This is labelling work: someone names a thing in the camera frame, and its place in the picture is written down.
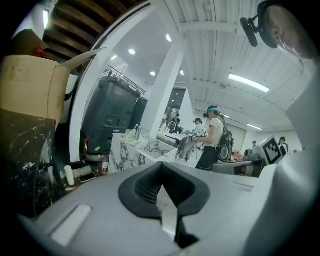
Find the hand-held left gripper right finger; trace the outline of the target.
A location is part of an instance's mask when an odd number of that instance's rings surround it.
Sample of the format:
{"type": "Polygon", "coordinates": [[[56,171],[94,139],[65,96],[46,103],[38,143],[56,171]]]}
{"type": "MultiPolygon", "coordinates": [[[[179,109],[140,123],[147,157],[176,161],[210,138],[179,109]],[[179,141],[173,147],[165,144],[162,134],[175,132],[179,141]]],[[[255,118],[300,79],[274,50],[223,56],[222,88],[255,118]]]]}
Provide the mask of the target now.
{"type": "Polygon", "coordinates": [[[178,202],[176,251],[165,256],[263,256],[252,234],[273,182],[273,167],[256,177],[196,170],[164,162],[178,202]]]}

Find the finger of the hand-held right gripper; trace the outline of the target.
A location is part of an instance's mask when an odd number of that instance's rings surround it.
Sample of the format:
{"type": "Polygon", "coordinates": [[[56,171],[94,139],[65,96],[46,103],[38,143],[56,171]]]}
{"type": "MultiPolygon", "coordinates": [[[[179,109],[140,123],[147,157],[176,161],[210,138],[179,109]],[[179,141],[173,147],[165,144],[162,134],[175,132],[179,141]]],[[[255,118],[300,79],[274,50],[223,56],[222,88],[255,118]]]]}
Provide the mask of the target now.
{"type": "Polygon", "coordinates": [[[212,166],[212,172],[235,176],[252,176],[253,163],[251,161],[216,163],[212,166]]]}

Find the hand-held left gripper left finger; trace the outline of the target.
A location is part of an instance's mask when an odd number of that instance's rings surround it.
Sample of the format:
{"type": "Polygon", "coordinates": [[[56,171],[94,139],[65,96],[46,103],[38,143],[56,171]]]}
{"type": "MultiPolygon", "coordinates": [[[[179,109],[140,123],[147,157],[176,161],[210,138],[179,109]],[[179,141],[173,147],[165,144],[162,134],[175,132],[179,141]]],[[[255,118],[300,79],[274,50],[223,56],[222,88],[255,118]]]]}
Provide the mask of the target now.
{"type": "Polygon", "coordinates": [[[173,256],[180,247],[158,219],[140,218],[120,201],[127,178],[141,165],[87,182],[24,227],[50,256],[173,256]]]}

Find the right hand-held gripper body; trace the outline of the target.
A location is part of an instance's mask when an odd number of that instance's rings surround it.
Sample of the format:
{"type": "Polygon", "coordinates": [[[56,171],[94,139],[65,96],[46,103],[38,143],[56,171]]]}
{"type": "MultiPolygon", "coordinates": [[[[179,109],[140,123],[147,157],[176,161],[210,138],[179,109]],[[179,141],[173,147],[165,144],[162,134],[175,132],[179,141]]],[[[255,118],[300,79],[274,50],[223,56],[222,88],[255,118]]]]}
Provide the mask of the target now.
{"type": "Polygon", "coordinates": [[[276,138],[272,135],[252,149],[245,151],[243,160],[251,162],[245,166],[245,175],[259,177],[264,167],[277,164],[283,156],[276,138]]]}

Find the smartphone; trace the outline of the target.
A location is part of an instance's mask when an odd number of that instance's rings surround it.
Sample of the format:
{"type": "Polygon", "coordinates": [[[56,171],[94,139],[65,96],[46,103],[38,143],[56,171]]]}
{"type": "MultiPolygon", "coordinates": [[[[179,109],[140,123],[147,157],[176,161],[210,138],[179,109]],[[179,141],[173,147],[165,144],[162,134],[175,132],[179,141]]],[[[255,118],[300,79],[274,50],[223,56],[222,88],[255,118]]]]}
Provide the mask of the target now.
{"type": "Polygon", "coordinates": [[[91,181],[91,180],[94,180],[96,178],[97,178],[96,174],[92,173],[92,172],[78,177],[81,184],[84,184],[84,183],[91,181]]]}

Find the white roll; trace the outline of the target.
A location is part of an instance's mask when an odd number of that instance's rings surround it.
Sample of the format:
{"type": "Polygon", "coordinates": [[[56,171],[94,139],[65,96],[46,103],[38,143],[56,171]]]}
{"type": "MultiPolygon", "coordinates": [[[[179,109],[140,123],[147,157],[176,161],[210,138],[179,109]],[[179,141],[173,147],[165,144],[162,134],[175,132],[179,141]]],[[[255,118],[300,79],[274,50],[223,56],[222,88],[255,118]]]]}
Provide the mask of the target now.
{"type": "Polygon", "coordinates": [[[64,171],[65,171],[65,177],[67,179],[68,184],[70,186],[73,186],[75,184],[75,179],[74,179],[72,167],[70,165],[66,165],[64,167],[64,171]]]}

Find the marble sink counter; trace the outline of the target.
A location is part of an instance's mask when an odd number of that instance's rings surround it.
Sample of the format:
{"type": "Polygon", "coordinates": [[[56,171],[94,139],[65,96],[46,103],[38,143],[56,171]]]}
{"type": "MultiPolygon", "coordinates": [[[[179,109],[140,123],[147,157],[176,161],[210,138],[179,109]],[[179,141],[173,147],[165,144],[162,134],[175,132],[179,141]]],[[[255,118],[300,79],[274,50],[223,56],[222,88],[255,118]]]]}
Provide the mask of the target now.
{"type": "Polygon", "coordinates": [[[162,141],[141,135],[139,140],[127,142],[125,135],[113,135],[108,172],[114,174],[156,162],[173,162],[178,149],[162,141]]]}

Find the tube ceiling light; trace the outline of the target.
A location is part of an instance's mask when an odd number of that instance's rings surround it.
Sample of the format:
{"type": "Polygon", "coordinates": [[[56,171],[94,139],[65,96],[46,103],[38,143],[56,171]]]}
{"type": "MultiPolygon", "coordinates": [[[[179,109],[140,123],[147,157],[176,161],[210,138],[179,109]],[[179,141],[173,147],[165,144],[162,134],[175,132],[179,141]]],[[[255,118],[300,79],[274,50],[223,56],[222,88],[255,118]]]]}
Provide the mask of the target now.
{"type": "Polygon", "coordinates": [[[255,81],[252,81],[250,79],[247,79],[247,78],[244,78],[244,77],[241,77],[241,76],[238,76],[238,75],[235,75],[235,74],[229,74],[228,75],[228,79],[231,80],[231,81],[235,81],[235,82],[238,82],[238,83],[241,83],[241,84],[245,84],[245,85],[248,85],[250,87],[253,87],[257,90],[260,90],[264,93],[268,93],[270,91],[270,89],[260,83],[257,83],[255,81]]]}

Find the black marble cabinet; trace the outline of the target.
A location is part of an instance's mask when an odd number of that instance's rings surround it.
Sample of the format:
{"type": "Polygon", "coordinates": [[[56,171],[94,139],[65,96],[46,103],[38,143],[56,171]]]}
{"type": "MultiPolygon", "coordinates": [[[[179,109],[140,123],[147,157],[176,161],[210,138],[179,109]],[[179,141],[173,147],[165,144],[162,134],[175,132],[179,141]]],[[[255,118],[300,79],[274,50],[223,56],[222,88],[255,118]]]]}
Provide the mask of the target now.
{"type": "Polygon", "coordinates": [[[35,219],[55,199],[56,121],[0,109],[0,210],[35,219]]]}

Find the large black machine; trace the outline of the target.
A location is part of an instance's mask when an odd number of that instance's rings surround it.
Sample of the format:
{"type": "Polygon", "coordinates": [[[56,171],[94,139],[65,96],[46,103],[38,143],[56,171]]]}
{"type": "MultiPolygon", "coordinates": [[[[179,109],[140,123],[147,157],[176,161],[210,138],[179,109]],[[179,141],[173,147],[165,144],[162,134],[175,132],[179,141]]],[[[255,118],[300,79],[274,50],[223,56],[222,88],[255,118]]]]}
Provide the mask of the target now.
{"type": "Polygon", "coordinates": [[[106,76],[88,105],[80,132],[80,148],[88,155],[107,155],[113,134],[129,128],[139,92],[125,81],[106,76]]]}

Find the narrow black machine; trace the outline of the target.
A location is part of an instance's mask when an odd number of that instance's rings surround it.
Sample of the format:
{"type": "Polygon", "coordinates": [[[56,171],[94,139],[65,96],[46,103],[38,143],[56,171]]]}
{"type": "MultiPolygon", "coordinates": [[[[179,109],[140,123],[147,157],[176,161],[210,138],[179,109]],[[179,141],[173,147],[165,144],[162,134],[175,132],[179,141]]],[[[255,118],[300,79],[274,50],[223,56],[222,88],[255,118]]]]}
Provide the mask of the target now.
{"type": "Polygon", "coordinates": [[[133,129],[136,125],[141,124],[142,117],[144,115],[148,100],[146,98],[140,97],[134,106],[130,128],[133,129]]]}

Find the brown cardboard box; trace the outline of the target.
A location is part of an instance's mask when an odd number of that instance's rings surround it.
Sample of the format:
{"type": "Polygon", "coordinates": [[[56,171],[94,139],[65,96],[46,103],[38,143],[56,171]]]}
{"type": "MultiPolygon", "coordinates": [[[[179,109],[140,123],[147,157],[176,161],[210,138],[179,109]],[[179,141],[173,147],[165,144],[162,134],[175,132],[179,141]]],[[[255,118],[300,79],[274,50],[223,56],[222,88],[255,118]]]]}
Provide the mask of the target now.
{"type": "Polygon", "coordinates": [[[60,123],[71,71],[101,50],[65,63],[29,55],[5,56],[0,65],[0,109],[60,123]]]}

